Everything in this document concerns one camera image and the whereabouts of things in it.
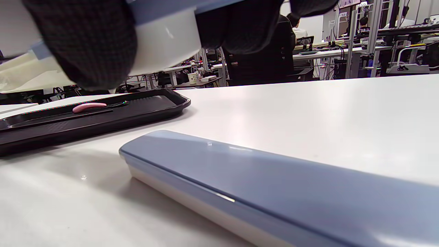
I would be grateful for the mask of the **person's right hand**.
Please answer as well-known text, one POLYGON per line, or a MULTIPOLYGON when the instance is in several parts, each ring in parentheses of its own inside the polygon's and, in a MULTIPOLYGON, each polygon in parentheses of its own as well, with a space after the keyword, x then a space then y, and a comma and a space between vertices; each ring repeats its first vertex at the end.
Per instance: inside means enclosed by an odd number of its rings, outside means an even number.
MULTIPOLYGON (((237 54, 262 50, 273 36, 281 0, 243 0, 195 14, 201 47, 237 54)), ((42 40, 67 77, 89 91, 118 87, 140 42, 125 0, 23 0, 42 40)))

